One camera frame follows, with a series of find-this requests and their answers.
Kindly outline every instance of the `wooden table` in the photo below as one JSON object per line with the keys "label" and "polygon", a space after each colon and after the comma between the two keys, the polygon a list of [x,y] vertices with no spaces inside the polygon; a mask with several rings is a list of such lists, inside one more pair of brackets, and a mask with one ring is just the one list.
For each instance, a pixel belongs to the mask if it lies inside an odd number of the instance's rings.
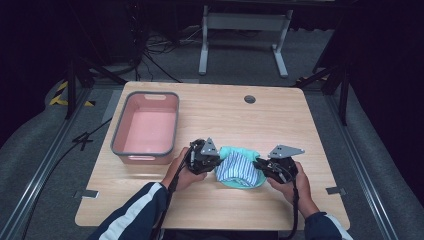
{"label": "wooden table", "polygon": [[[99,191],[96,199],[82,199],[75,221],[98,226],[144,184],[161,181],[168,165],[126,165],[112,153],[110,143],[127,95],[133,91],[172,91],[180,98],[179,120],[173,155],[198,138],[211,137],[222,146],[256,150],[267,158],[277,145],[302,148],[293,159],[302,163],[312,195],[322,211],[350,227],[340,195],[328,195],[335,187],[307,102],[300,89],[280,87],[143,83],[125,85],[106,134],[87,189]],[[253,104],[244,97],[256,98]],[[163,223],[169,229],[290,230],[292,206],[265,182],[255,189],[240,190],[216,181],[214,173],[173,196]],[[299,214],[299,227],[304,219]]]}

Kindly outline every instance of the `plastic container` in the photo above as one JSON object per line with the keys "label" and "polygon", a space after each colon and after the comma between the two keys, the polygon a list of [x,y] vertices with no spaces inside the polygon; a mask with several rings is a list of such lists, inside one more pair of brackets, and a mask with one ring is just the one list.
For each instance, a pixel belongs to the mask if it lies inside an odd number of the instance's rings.
{"label": "plastic container", "polygon": [[132,92],[123,106],[111,148],[126,164],[169,164],[178,122],[173,92]]}

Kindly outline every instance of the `person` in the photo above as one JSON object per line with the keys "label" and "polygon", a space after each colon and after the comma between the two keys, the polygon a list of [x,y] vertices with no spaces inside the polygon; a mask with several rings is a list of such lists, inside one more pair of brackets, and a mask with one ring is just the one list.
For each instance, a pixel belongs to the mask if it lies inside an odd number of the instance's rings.
{"label": "person", "polygon": [[[172,161],[161,182],[150,182],[144,185],[122,207],[111,213],[88,237],[88,240],[151,239],[150,235],[152,234],[154,225],[168,206],[168,188],[187,150],[188,148],[183,148],[179,156]],[[299,191],[298,207],[299,212],[305,219],[305,239],[352,239],[336,218],[319,210],[312,200],[309,180],[302,165],[299,162],[295,163],[299,171],[296,176],[296,183]],[[182,191],[191,184],[202,181],[206,176],[207,173],[195,175],[191,173],[187,167],[184,167],[179,174],[176,191]],[[280,191],[287,201],[290,203],[293,202],[292,183],[280,184],[272,178],[268,178],[267,181],[274,189]],[[229,238],[214,236],[204,239]]]}

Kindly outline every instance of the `sleeve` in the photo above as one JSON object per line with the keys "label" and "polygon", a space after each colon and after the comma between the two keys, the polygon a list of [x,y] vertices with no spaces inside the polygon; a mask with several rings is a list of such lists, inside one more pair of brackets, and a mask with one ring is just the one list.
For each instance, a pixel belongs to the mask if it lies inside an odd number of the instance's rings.
{"label": "sleeve", "polygon": [[88,239],[149,239],[154,224],[166,209],[167,197],[168,190],[162,184],[146,184],[110,214]]}
{"label": "sleeve", "polygon": [[326,212],[317,212],[305,219],[305,239],[307,240],[353,240],[340,222]]}

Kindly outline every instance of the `blue and white striped fabric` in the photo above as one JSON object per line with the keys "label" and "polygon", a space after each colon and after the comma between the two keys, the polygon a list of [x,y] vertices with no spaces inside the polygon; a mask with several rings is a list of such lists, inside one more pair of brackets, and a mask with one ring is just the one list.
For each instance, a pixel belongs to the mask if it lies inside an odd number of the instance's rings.
{"label": "blue and white striped fabric", "polygon": [[216,178],[219,182],[235,181],[246,187],[255,187],[259,174],[249,159],[233,151],[216,168]]}

